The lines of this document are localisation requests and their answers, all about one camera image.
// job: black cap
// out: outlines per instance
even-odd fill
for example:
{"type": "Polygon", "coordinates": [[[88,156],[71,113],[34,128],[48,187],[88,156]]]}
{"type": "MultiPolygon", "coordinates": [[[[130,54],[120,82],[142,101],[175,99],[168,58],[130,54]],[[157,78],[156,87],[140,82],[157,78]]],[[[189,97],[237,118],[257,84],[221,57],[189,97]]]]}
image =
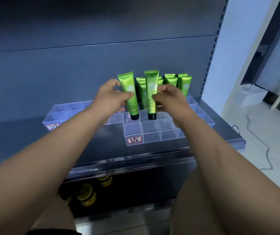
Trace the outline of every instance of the black cap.
{"type": "Polygon", "coordinates": [[[132,120],[138,120],[139,119],[139,114],[137,115],[130,115],[132,120]]]}
{"type": "Polygon", "coordinates": [[[156,119],[156,114],[147,114],[149,120],[155,120],[156,119]]]}

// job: forearm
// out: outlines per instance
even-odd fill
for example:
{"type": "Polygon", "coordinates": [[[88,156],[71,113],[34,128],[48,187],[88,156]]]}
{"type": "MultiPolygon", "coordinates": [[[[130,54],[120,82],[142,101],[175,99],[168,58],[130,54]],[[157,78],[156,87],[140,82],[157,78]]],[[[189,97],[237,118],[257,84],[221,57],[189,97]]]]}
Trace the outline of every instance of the forearm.
{"type": "Polygon", "coordinates": [[[280,231],[280,188],[195,114],[182,129],[222,217],[243,231],[280,231]]]}
{"type": "Polygon", "coordinates": [[[0,165],[0,224],[45,206],[100,123],[87,109],[0,165]]]}

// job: person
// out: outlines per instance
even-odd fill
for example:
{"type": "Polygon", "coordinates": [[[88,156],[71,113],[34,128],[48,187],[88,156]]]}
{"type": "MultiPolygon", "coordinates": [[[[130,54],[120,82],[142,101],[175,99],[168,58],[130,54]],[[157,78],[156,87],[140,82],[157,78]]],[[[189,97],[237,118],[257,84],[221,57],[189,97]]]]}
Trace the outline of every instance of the person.
{"type": "MultiPolygon", "coordinates": [[[[93,134],[133,96],[117,85],[106,82],[86,110],[0,164],[0,234],[76,233],[56,192],[93,134]]],[[[179,89],[158,90],[158,110],[184,132],[198,164],[171,209],[171,233],[280,234],[280,188],[199,118],[179,89]]]]}

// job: hand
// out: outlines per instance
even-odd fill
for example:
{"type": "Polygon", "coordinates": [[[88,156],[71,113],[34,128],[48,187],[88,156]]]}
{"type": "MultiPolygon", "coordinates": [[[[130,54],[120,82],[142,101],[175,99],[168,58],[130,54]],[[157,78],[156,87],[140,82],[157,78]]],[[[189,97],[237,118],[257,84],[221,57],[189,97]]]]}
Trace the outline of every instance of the hand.
{"type": "Polygon", "coordinates": [[[186,97],[177,87],[173,85],[160,85],[158,86],[160,91],[157,94],[152,95],[158,105],[158,111],[166,111],[173,118],[177,127],[182,127],[182,122],[187,118],[196,115],[195,112],[189,106],[186,97]]]}
{"type": "Polygon", "coordinates": [[[133,92],[121,92],[115,90],[115,86],[120,86],[120,82],[117,79],[110,79],[104,85],[102,85],[96,95],[96,98],[92,104],[88,107],[89,110],[95,111],[95,114],[104,123],[111,117],[116,111],[124,111],[125,101],[130,99],[133,92]]]}

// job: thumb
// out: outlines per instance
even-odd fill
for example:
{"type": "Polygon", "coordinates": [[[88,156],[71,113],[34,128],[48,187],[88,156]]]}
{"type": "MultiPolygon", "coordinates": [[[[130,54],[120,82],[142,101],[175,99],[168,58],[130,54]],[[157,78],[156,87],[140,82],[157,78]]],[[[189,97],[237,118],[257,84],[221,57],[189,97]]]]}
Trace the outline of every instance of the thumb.
{"type": "Polygon", "coordinates": [[[119,92],[119,98],[122,102],[133,97],[135,93],[133,91],[119,92]]]}
{"type": "Polygon", "coordinates": [[[162,91],[152,95],[152,99],[156,102],[161,103],[162,105],[164,105],[166,98],[167,96],[162,91]]]}

